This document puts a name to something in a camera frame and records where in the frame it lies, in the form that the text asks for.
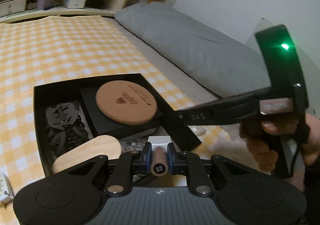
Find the person right hand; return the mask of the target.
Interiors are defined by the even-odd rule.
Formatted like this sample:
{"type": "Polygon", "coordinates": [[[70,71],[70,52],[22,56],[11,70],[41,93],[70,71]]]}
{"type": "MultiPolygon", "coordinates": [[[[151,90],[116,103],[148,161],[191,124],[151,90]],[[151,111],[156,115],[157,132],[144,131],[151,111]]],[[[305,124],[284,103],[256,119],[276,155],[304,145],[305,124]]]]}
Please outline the person right hand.
{"type": "MultiPolygon", "coordinates": [[[[304,163],[313,165],[319,158],[319,119],[306,113],[305,122],[310,128],[308,142],[302,145],[304,163]]],[[[246,140],[248,151],[262,171],[272,171],[278,161],[278,152],[270,148],[271,141],[278,141],[297,130],[298,118],[285,115],[266,121],[248,121],[240,125],[239,136],[246,140]]]]}

